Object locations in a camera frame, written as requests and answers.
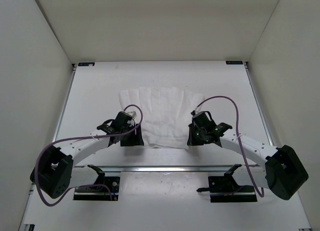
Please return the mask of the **white pleated skirt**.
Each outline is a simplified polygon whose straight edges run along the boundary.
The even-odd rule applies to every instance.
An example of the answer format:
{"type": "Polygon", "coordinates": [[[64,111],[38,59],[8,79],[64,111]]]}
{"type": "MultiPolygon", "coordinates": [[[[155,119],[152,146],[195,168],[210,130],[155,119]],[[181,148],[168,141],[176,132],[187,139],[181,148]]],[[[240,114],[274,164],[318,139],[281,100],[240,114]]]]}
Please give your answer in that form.
{"type": "Polygon", "coordinates": [[[148,148],[187,149],[191,112],[205,95],[177,87],[139,87],[119,92],[122,109],[137,105],[142,110],[144,146],[148,148]]]}

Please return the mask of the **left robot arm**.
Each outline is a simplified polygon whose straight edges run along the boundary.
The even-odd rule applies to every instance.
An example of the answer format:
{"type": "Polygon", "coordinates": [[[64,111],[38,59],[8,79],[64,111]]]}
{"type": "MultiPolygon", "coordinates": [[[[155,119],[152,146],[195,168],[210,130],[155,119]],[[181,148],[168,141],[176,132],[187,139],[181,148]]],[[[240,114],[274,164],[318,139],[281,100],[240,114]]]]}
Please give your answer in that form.
{"type": "Polygon", "coordinates": [[[120,143],[121,146],[142,146],[141,122],[135,111],[120,111],[116,118],[98,125],[88,136],[70,137],[48,144],[38,156],[30,180],[42,201],[44,195],[61,201],[71,189],[106,190],[104,172],[93,164],[77,165],[96,152],[120,143]]]}

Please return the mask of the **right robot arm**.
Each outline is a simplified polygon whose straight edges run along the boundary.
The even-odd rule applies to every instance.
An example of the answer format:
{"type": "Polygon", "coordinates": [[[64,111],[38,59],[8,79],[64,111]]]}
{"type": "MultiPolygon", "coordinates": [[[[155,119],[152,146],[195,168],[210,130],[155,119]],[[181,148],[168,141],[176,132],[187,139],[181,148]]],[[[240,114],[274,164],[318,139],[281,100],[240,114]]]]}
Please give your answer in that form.
{"type": "Polygon", "coordinates": [[[308,180],[309,175],[292,147],[256,141],[240,134],[229,124],[215,123],[209,111],[192,111],[191,115],[189,147],[215,144],[256,164],[252,168],[235,164],[222,176],[211,176],[209,187],[198,188],[197,192],[233,195],[248,187],[260,187],[269,189],[282,200],[289,200],[308,180]]]}

